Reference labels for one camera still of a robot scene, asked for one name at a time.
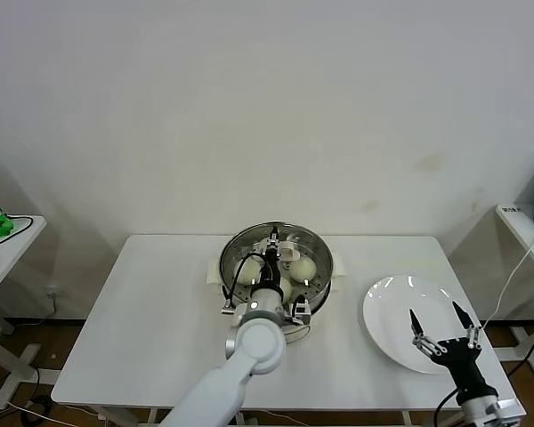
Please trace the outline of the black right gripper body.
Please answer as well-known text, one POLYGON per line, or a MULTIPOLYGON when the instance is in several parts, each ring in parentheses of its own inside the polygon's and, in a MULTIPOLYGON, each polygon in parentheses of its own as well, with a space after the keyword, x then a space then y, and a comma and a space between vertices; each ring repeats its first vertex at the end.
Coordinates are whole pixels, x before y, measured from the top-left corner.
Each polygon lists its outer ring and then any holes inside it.
POLYGON ((476 359, 481 354, 481 348, 478 345, 470 348, 465 338, 439 342, 439 345, 446 351, 440 354, 434 353, 431 360, 434 364, 449 370, 457 390, 457 403, 498 395, 498 392, 486 383, 476 365, 476 359))

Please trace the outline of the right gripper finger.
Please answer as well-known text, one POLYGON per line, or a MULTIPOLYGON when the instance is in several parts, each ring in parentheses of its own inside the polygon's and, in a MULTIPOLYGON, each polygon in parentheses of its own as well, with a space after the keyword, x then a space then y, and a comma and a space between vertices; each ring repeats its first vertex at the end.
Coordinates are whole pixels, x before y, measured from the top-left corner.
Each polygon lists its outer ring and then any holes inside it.
POLYGON ((414 335, 412 343, 426 356, 440 356, 441 349, 435 341, 425 335, 424 330, 413 310, 409 311, 411 330, 414 335))
POLYGON ((478 341, 481 328, 474 324, 470 315, 457 302, 453 302, 452 306, 457 314, 457 318, 465 330, 465 336, 468 341, 467 346, 469 348, 479 348, 480 345, 478 341))

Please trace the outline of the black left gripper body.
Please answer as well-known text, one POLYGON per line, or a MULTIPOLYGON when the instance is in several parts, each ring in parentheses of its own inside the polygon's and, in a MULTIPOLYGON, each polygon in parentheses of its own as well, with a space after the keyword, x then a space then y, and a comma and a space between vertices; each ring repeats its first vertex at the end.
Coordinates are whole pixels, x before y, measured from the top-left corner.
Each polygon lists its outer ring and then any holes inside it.
POLYGON ((277 251, 266 251, 263 255, 260 285, 267 288, 280 288, 279 255, 277 251))

